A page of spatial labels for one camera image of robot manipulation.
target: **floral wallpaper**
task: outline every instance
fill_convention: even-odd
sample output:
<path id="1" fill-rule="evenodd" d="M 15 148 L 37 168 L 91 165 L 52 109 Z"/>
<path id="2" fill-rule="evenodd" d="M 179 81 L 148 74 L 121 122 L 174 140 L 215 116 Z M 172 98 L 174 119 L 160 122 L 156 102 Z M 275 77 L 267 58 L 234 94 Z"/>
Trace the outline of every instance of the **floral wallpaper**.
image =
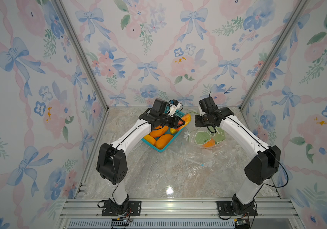
<path id="1" fill-rule="evenodd" d="M 240 105 L 298 0 L 62 2 L 107 103 L 149 107 Z"/>
<path id="2" fill-rule="evenodd" d="M 253 133 L 282 150 L 281 194 L 306 228 L 327 229 L 327 1 L 310 1 L 245 108 Z M 287 180 L 282 168 L 273 178 Z"/>
<path id="3" fill-rule="evenodd" d="M 104 111 L 52 4 L 0 0 L 0 228 L 53 228 Z"/>

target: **white robotic arm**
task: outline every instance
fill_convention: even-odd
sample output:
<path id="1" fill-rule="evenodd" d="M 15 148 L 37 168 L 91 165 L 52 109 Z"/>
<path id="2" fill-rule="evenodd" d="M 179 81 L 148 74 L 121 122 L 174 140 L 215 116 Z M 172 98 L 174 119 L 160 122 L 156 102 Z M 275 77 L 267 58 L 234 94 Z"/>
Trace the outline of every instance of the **white robotic arm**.
<path id="1" fill-rule="evenodd" d="M 245 167 L 246 179 L 240 190 L 232 197 L 233 212 L 236 215 L 243 215 L 253 204 L 263 182 L 278 171 L 280 149 L 277 146 L 270 147 L 255 136 L 229 108 L 219 109 L 212 97 L 202 99 L 199 105 L 200 115 L 195 116 L 196 127 L 221 127 L 241 145 L 251 159 Z"/>
<path id="2" fill-rule="evenodd" d="M 145 135 L 158 126 L 178 128 L 184 125 L 185 122 L 180 117 L 173 116 L 181 106 L 177 100 L 168 103 L 156 99 L 153 107 L 141 114 L 123 136 L 111 144 L 101 145 L 96 170 L 109 187 L 110 205 L 113 205 L 115 213 L 123 214 L 129 200 L 124 182 L 128 170 L 126 156 Z"/>

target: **marble surface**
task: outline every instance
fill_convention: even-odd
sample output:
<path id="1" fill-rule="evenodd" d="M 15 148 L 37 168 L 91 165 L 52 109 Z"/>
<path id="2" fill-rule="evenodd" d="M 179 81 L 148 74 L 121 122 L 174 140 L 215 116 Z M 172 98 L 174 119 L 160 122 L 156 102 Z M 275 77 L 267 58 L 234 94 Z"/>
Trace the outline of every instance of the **marble surface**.
<path id="1" fill-rule="evenodd" d="M 120 138 L 147 108 L 109 108 L 100 144 Z M 231 107 L 245 124 L 237 107 Z M 185 107 L 182 112 L 198 112 L 198 107 Z M 212 166 L 202 167 L 170 152 L 160 153 L 140 141 L 128 154 L 125 187 L 129 198 L 207 198 L 232 197 L 241 187 L 244 167 L 249 163 L 245 151 L 227 133 L 222 147 L 211 152 Z M 110 195 L 96 171 L 98 153 L 87 177 L 84 199 L 104 199 Z M 275 188 L 263 186 L 257 196 L 278 196 Z"/>

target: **yellow fruit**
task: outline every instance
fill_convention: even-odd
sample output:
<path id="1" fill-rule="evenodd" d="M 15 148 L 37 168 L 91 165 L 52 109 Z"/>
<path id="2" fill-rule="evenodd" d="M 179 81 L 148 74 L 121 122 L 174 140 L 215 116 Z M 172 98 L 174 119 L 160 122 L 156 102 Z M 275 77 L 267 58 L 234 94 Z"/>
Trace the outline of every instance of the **yellow fruit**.
<path id="1" fill-rule="evenodd" d="M 145 139 L 146 141 L 148 141 L 152 145 L 155 145 L 156 144 L 156 139 L 154 139 L 154 137 L 152 137 L 150 135 L 146 135 L 143 139 Z"/>
<path id="2" fill-rule="evenodd" d="M 157 141 L 156 141 L 156 148 L 157 149 L 163 149 L 165 148 L 165 146 L 169 143 L 169 141 L 171 141 L 171 139 L 173 138 L 173 135 L 162 135 Z"/>
<path id="3" fill-rule="evenodd" d="M 181 119 L 185 121 L 185 124 L 182 125 L 182 126 L 180 126 L 177 129 L 170 128 L 170 133 L 171 134 L 175 134 L 176 132 L 178 132 L 181 129 L 183 129 L 186 125 L 188 125 L 188 123 L 191 121 L 191 115 L 190 114 L 186 114 Z"/>
<path id="4" fill-rule="evenodd" d="M 159 130 L 152 131 L 152 132 L 150 133 L 150 135 L 151 135 L 152 137 L 154 137 L 154 138 L 156 138 L 156 137 L 161 137 L 164 133 L 166 133 L 166 131 L 169 129 L 169 127 L 168 127 L 168 126 L 164 126 L 164 127 L 162 128 L 162 126 L 158 126 L 156 129 L 159 129 Z"/>
<path id="5" fill-rule="evenodd" d="M 212 147 L 212 146 L 215 146 L 216 145 L 216 141 L 214 139 L 211 139 L 209 141 L 207 141 L 206 144 L 202 145 L 204 148 L 209 148 L 209 147 Z"/>

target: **plastic basket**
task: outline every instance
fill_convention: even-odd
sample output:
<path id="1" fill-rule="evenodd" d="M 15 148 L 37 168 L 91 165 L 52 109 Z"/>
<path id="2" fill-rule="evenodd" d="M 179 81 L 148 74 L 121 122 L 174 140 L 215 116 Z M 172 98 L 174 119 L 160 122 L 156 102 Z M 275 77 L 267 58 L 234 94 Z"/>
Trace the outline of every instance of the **plastic basket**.
<path id="1" fill-rule="evenodd" d="M 183 112 L 181 112 L 181 111 L 179 111 L 178 113 L 175 113 L 174 114 L 175 116 L 179 116 L 179 117 L 183 117 L 185 114 L 183 113 Z M 157 150 L 158 152 L 163 152 L 163 151 L 165 151 L 165 149 L 167 149 L 167 147 L 169 147 L 169 145 L 171 144 L 171 142 L 172 141 L 174 141 L 175 140 L 175 138 L 180 134 L 180 132 L 183 130 L 184 128 L 182 128 L 181 130 L 179 130 L 178 132 L 176 132 L 175 134 L 171 134 L 170 133 L 170 128 L 166 131 L 166 133 L 164 133 L 164 135 L 165 134 L 171 134 L 171 135 L 173 135 L 174 137 L 169 141 L 169 143 L 163 148 L 163 149 L 157 149 L 154 145 L 152 145 L 151 143 L 149 143 L 146 139 L 142 139 L 142 141 L 144 142 L 144 143 L 146 143 L 146 144 L 148 144 L 148 146 L 149 147 L 151 147 L 152 149 L 155 149 L 155 150 Z"/>

